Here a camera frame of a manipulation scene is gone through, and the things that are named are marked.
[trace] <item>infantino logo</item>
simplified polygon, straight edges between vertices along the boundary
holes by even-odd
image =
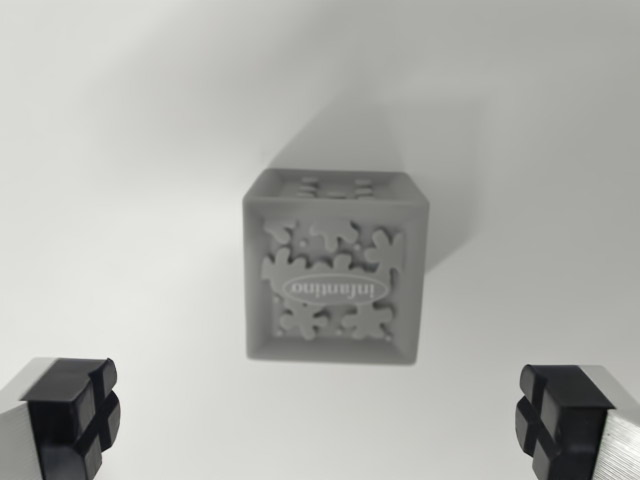
[[[389,287],[371,277],[327,273],[292,278],[282,291],[293,300],[312,305],[357,305],[386,297]]]

